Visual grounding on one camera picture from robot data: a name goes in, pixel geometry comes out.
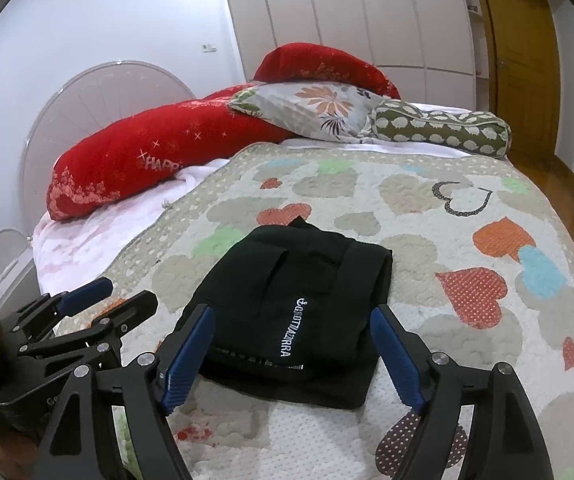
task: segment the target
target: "pillow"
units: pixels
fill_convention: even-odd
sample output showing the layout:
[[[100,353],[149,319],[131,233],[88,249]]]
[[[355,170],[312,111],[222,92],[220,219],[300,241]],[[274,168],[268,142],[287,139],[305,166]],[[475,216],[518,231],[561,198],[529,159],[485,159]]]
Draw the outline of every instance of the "pillow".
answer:
[[[369,115],[382,99],[342,83],[299,82],[248,88],[228,105],[302,137],[359,144],[376,137]]]
[[[201,101],[207,101],[207,100],[211,100],[211,99],[219,99],[221,97],[231,97],[233,94],[240,92],[241,90],[245,89],[245,88],[249,88],[251,86],[256,86],[254,83],[242,83],[240,85],[234,85],[234,86],[230,86],[228,88],[223,88],[222,90],[218,90],[217,92],[214,92],[213,94],[209,94],[207,97],[204,97],[201,99]]]
[[[313,43],[289,43],[273,50],[254,79],[265,83],[334,81],[400,99],[398,89],[376,67],[343,50]]]
[[[494,158],[505,156],[512,143],[509,125],[491,112],[425,112],[397,99],[386,99],[375,108],[371,124],[382,140],[433,142]]]
[[[146,110],[81,140],[58,159],[47,210],[54,220],[86,216],[185,166],[232,156],[254,142],[282,142],[289,137],[287,130],[232,113],[227,98]]]

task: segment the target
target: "wooden floor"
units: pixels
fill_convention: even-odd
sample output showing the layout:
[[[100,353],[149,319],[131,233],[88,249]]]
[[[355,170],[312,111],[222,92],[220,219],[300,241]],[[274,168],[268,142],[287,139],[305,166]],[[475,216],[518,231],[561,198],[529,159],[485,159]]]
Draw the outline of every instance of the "wooden floor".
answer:
[[[574,240],[574,174],[558,158],[541,160],[510,153],[512,164],[546,195]]]

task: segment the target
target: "white bed sheet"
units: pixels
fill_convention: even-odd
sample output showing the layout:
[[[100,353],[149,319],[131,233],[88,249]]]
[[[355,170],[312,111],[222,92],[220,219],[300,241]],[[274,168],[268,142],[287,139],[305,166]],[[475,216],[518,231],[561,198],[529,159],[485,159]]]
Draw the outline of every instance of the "white bed sheet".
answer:
[[[453,148],[422,142],[337,144],[322,140],[288,139],[282,145],[294,149],[365,150],[446,158],[468,156]],[[86,218],[55,222],[45,214],[34,229],[32,243],[42,293],[53,295],[74,290],[96,279],[129,242],[158,219],[167,205],[189,193],[227,162],[219,158],[206,166],[184,168],[176,173],[174,180],[116,204],[103,206]]]

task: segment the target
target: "door frame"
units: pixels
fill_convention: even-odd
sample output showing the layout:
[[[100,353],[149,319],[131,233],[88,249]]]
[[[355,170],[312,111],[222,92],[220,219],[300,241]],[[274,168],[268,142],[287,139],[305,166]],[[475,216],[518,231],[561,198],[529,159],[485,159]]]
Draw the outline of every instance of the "door frame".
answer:
[[[489,63],[489,109],[496,114],[498,111],[498,55],[496,47],[496,35],[494,33],[494,20],[491,17],[488,0],[480,0],[481,12],[483,15],[484,35],[486,36],[487,44],[487,60]],[[556,53],[554,56],[556,71],[558,72],[558,84],[554,89],[554,99],[557,101],[558,106],[554,107],[553,117],[553,131],[548,136],[548,142],[544,146],[543,155],[547,158],[554,156],[556,150],[556,142],[558,141],[558,130],[560,129],[560,110],[562,102],[560,100],[560,92],[562,86],[562,74],[560,72],[560,48],[558,46],[558,33],[556,31],[556,24],[554,23],[553,13],[551,6],[548,4],[549,15],[551,16],[551,24],[554,29],[554,41],[556,42]]]

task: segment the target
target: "wooden door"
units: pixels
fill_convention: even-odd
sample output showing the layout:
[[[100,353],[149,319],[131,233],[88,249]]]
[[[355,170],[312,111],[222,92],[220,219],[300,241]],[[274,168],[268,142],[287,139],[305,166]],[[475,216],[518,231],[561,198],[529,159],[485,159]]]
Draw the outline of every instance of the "wooden door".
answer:
[[[512,128],[512,151],[549,158],[558,134],[560,67],[548,1],[481,1],[493,35],[491,108]]]

